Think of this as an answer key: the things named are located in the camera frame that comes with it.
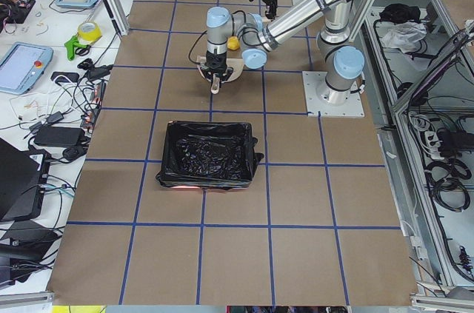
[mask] white plastic bag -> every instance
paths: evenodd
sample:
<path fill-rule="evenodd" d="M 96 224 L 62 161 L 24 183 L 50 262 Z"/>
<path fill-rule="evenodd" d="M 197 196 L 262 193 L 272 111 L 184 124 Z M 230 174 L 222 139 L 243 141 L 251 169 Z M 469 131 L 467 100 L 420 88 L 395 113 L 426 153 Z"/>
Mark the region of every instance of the white plastic bag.
<path fill-rule="evenodd" d="M 419 48 L 419 41 L 427 34 L 422 23 L 406 22 L 396 24 L 380 40 L 386 48 L 400 49 L 403 53 L 414 52 Z"/>

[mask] light blue joint cap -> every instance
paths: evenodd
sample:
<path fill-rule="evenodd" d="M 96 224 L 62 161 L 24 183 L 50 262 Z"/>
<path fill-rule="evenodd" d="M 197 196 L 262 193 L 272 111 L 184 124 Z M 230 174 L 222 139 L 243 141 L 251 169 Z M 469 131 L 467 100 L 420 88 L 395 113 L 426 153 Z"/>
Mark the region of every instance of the light blue joint cap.
<path fill-rule="evenodd" d="M 250 69 L 259 69 L 267 62 L 267 54 L 260 49 L 247 49 L 242 53 L 245 65 Z"/>
<path fill-rule="evenodd" d="M 334 56 L 336 72 L 347 80 L 353 80 L 361 75 L 364 64 L 364 55 L 354 47 L 342 47 Z"/>
<path fill-rule="evenodd" d="M 207 11 L 206 25 L 209 28 L 223 26 L 229 21 L 230 14 L 227 8 L 213 7 Z"/>
<path fill-rule="evenodd" d="M 264 21 L 261 19 L 260 15 L 257 15 L 256 13 L 249 13 L 254 19 L 257 24 L 257 30 L 263 30 L 264 29 Z"/>

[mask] tape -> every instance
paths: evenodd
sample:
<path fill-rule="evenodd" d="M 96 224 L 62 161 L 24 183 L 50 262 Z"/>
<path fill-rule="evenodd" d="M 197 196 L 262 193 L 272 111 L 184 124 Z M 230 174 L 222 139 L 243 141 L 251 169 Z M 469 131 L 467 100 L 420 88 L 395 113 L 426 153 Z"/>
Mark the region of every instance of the tape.
<path fill-rule="evenodd" d="M 77 27 L 77 33 L 85 41 L 96 41 L 102 37 L 102 32 L 95 22 L 85 22 Z"/>

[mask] yellow object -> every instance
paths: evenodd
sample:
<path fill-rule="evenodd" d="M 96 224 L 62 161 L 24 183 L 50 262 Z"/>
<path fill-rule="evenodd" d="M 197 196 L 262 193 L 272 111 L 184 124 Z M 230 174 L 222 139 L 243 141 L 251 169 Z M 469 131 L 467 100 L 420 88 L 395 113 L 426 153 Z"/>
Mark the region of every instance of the yellow object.
<path fill-rule="evenodd" d="M 54 306 L 53 313 L 105 313 L 104 306 Z"/>
<path fill-rule="evenodd" d="M 240 43 L 238 42 L 238 38 L 235 36 L 229 37 L 227 40 L 227 49 L 229 50 L 239 50 Z"/>
<path fill-rule="evenodd" d="M 102 32 L 95 22 L 81 23 L 79 27 L 77 27 L 77 33 L 79 37 L 85 41 L 96 41 L 102 37 Z"/>

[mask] green tool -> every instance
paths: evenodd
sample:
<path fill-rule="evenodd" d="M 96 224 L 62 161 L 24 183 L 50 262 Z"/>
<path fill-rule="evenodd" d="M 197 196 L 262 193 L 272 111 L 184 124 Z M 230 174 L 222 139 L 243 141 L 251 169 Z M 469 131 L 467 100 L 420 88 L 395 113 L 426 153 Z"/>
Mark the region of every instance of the green tool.
<path fill-rule="evenodd" d="M 67 50 L 67 59 L 68 60 L 74 60 L 74 58 L 76 57 L 76 54 L 74 53 L 76 48 L 86 48 L 87 47 L 87 45 L 85 45 L 85 44 L 80 44 L 77 37 L 78 37 L 78 34 L 76 34 L 75 36 L 72 36 L 69 41 L 64 43 L 64 46 L 66 47 L 66 50 Z"/>

